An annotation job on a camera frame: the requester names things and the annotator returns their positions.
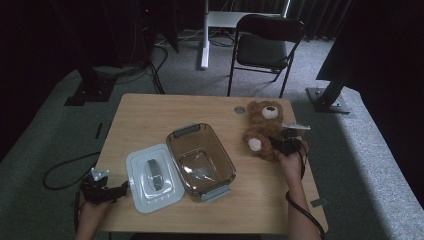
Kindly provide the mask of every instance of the chair seat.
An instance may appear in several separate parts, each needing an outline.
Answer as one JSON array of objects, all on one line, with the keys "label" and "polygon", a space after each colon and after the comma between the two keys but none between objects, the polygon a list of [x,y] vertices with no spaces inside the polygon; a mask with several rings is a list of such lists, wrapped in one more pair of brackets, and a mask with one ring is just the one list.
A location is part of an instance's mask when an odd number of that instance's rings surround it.
[{"label": "chair seat", "polygon": [[237,62],[247,66],[284,69],[288,64],[286,44],[283,41],[267,40],[255,35],[242,35],[237,51]]}]

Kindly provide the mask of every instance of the gray carpet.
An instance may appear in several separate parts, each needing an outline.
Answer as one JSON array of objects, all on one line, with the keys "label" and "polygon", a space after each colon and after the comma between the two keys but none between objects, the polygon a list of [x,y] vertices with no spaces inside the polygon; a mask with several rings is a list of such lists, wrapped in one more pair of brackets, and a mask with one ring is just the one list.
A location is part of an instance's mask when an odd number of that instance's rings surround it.
[{"label": "gray carpet", "polygon": [[[215,40],[230,43],[228,39]],[[316,75],[332,46],[324,40],[303,41],[298,48],[284,93],[299,122],[310,125],[310,163],[324,207],[327,239],[424,239],[424,213],[400,173],[360,94],[343,89],[352,114],[316,113],[305,88],[325,87]],[[224,96],[227,90],[230,47],[211,45],[209,68],[200,70],[201,43],[184,41],[180,53],[165,46],[169,56],[159,71],[167,94]],[[165,52],[155,49],[158,64]],[[99,68],[116,72],[112,68]],[[38,114],[0,165],[0,239],[73,239],[72,202],[76,186],[60,191],[43,188],[46,170],[61,161],[101,151],[120,98],[125,93],[155,93],[151,72],[118,79],[109,102],[65,107],[81,81],[71,72],[52,91]],[[232,96],[278,97],[282,77],[235,73]],[[98,133],[99,124],[103,125]],[[48,182],[72,182],[95,162],[89,157],[55,171]],[[131,233],[114,233],[129,239]],[[285,239],[263,235],[263,239]],[[96,239],[108,239],[99,233]]]}]

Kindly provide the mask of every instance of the desk leg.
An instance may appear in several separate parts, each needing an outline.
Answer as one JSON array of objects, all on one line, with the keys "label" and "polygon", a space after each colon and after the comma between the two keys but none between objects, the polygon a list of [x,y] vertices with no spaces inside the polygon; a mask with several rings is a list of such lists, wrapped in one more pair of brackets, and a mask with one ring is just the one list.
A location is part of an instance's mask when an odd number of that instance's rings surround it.
[{"label": "desk leg", "polygon": [[205,0],[205,23],[203,28],[203,52],[202,52],[202,69],[207,69],[209,64],[209,25],[208,25],[208,15],[209,15],[209,0]]}]

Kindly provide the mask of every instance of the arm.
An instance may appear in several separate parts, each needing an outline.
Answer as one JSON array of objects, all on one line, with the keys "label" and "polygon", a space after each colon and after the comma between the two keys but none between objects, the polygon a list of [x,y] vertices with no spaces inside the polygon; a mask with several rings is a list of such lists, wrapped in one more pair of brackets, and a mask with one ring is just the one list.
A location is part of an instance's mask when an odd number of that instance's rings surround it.
[{"label": "arm", "polygon": [[[293,202],[309,212],[305,192],[303,190],[301,178],[301,159],[299,154],[293,153],[286,157],[275,150],[275,154],[280,161],[281,171],[286,178],[289,188],[289,195]],[[288,230],[291,240],[319,240],[319,232],[311,220],[288,204]]]},{"label": "arm", "polygon": [[92,240],[112,201],[96,205],[86,202],[81,207],[76,240]]}]

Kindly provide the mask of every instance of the black chair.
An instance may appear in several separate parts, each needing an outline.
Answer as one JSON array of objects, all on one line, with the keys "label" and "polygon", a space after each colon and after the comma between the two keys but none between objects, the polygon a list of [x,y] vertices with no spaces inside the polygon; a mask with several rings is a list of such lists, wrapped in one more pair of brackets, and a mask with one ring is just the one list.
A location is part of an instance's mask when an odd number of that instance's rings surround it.
[{"label": "black chair", "polygon": [[[276,74],[273,82],[278,79],[284,69],[287,69],[280,92],[281,98],[286,87],[294,52],[303,36],[304,25],[298,20],[259,14],[248,14],[242,17],[236,27],[227,96],[230,96],[231,93],[234,69]],[[286,42],[293,43],[288,54]],[[247,66],[247,68],[235,67],[236,60],[239,65]]]}]

